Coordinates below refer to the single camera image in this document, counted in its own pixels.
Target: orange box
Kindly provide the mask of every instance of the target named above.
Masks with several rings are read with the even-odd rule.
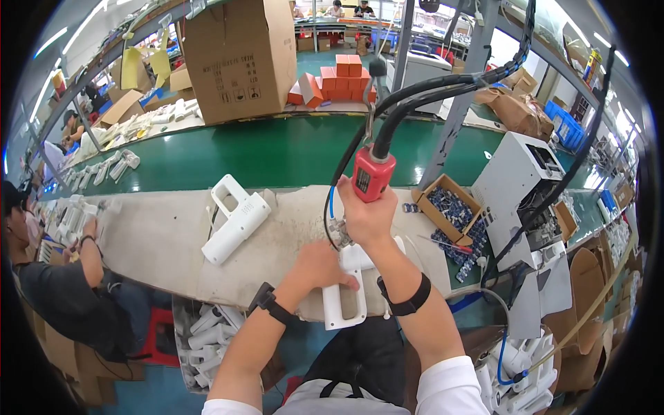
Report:
[[[297,80],[304,104],[309,108],[316,108],[323,102],[323,93],[312,74],[304,73]]]
[[[329,99],[329,96],[327,95],[327,91],[323,91],[323,79],[320,76],[316,76],[316,84],[318,85],[318,89],[321,90],[321,94],[323,95],[323,101],[327,101]]]
[[[302,98],[302,93],[299,91],[299,84],[296,82],[288,92],[288,99],[286,100],[289,104],[302,105],[304,104],[304,99]]]
[[[357,78],[362,76],[362,61],[360,60],[360,55],[350,54],[348,56],[348,76],[356,76]]]
[[[350,76],[349,71],[351,69],[351,65],[348,60],[348,56],[354,56],[354,55],[347,55],[347,54],[337,55],[337,76]]]
[[[360,89],[365,89],[370,79],[371,76],[369,75],[369,71],[363,66],[362,76],[360,77]]]
[[[321,79],[323,80],[321,91],[335,89],[336,78],[336,70],[332,66],[321,66]]]
[[[336,90],[347,90],[348,88],[348,78],[346,76],[337,76],[337,83],[335,85]]]
[[[333,101],[350,100],[353,97],[350,90],[327,91],[327,95]]]
[[[353,90],[351,94],[351,99],[353,101],[363,101],[363,95],[365,91],[364,90]],[[371,91],[369,92],[369,96],[367,97],[369,99],[369,102],[376,102],[376,88],[373,86],[371,87]]]
[[[348,89],[353,91],[361,88],[362,88],[362,78],[357,78],[356,76],[351,76],[350,78],[348,78]]]

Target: fluorescent light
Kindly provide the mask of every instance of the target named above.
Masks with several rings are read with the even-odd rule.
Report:
[[[622,53],[620,53],[619,50],[616,51],[616,56],[618,57],[618,59],[622,60],[625,66],[629,66],[629,62],[627,61],[627,59],[625,59],[625,57],[623,56]]]
[[[64,28],[62,28],[62,30],[60,30],[59,32],[57,32],[55,35],[51,36],[51,38],[48,39],[48,40],[46,41],[46,43],[44,43],[44,44],[42,45],[42,47],[39,48],[39,50],[37,51],[37,53],[35,53],[35,56],[33,57],[33,59],[36,58],[37,55],[40,54],[44,49],[46,49],[51,43],[55,42],[55,40],[56,40],[58,37],[64,35],[66,32],[67,32],[67,28],[64,27]]]
[[[94,15],[99,13],[99,11],[102,8],[106,8],[107,4],[108,4],[108,0],[102,0],[98,5],[96,5],[94,7],[94,9],[92,9],[90,14],[85,18],[85,20],[83,20],[83,23],[81,23],[81,25],[78,27],[78,29],[76,29],[76,32],[74,32],[74,36],[72,36],[72,38],[69,39],[69,41],[65,45],[64,49],[62,49],[62,54],[67,54],[67,52],[69,51],[69,48],[72,47],[72,44],[74,43],[74,41],[76,40],[78,35],[81,34],[83,29],[85,29],[85,26],[87,26],[88,23],[92,20],[92,17],[94,17]]]
[[[631,113],[629,112],[629,110],[627,108],[625,108],[625,114],[627,114],[627,117],[629,117],[629,119],[632,122],[636,122],[636,120],[634,119],[634,117],[631,116]]]
[[[50,79],[55,75],[55,71],[52,70],[50,71],[50,74],[46,78],[46,82],[44,82],[44,86],[42,87],[41,92],[39,92],[39,97],[37,98],[37,102],[35,102],[35,107],[33,108],[33,113],[30,115],[30,122],[33,122],[35,120],[35,116],[37,115],[37,110],[39,109],[39,104],[41,103],[42,98],[44,98],[44,94],[46,94],[46,88],[48,88],[48,83],[50,82]]]
[[[572,29],[574,29],[574,31],[576,31],[576,33],[579,35],[579,37],[581,38],[581,40],[583,41],[583,43],[586,45],[586,48],[589,48],[589,47],[590,47],[590,42],[588,42],[588,39],[586,39],[586,37],[584,36],[584,34],[583,34],[583,32],[581,31],[581,29],[579,29],[579,26],[577,26],[576,23],[574,23],[574,22],[572,21],[572,19],[567,20],[567,22],[570,24],[570,26],[572,27]]]
[[[595,37],[597,38],[598,41],[604,43],[604,46],[606,46],[608,48],[611,47],[611,44],[609,42],[607,42],[605,38],[601,37],[599,33],[595,32],[594,34],[595,34]]]

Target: red stool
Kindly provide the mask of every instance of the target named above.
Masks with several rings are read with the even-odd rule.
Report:
[[[147,332],[147,339],[139,355],[152,355],[143,359],[144,362],[155,363],[157,365],[180,367],[180,360],[177,356],[167,355],[157,349],[157,324],[173,325],[173,312],[161,308],[152,307],[150,315],[150,328]]]

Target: assembly line workbench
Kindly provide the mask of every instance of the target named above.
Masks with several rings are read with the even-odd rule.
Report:
[[[100,219],[104,227],[98,235],[98,245],[106,267],[159,290],[247,309],[263,282],[279,284],[303,244],[325,238],[322,213],[328,192],[329,187],[322,185],[284,193],[259,191],[272,212],[221,266],[212,265],[201,252],[211,235],[206,207],[216,209],[209,190],[124,193],[86,197],[86,202],[115,199],[122,203],[119,214],[104,213]],[[392,235],[401,236],[406,255],[429,276],[441,294],[450,294],[444,252],[436,244],[417,237],[431,235],[436,226],[423,214],[402,211],[402,203],[412,202],[409,190],[395,192],[399,204]],[[338,195],[334,201],[337,215],[341,216],[343,205]],[[54,211],[67,203],[67,199],[59,199]],[[225,220],[219,212],[214,228],[219,229]],[[55,222],[49,220],[46,227],[46,233],[54,240]],[[362,277],[369,315],[384,314],[386,303],[376,285],[377,270],[365,270]],[[341,290],[341,301],[344,315],[354,315],[355,295]],[[306,321],[323,321],[322,291],[312,291],[300,303],[297,314]]]

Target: black cap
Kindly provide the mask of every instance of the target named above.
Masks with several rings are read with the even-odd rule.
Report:
[[[64,112],[64,114],[62,115],[62,128],[61,128],[61,129],[64,129],[64,128],[67,126],[67,121],[69,121],[69,119],[70,119],[72,116],[76,116],[76,111],[74,111],[74,110],[66,110],[66,111]]]
[[[16,189],[11,182],[4,180],[2,182],[2,201],[5,207],[3,218],[11,214],[11,209],[15,207],[22,208],[23,202],[28,199],[28,195]]]

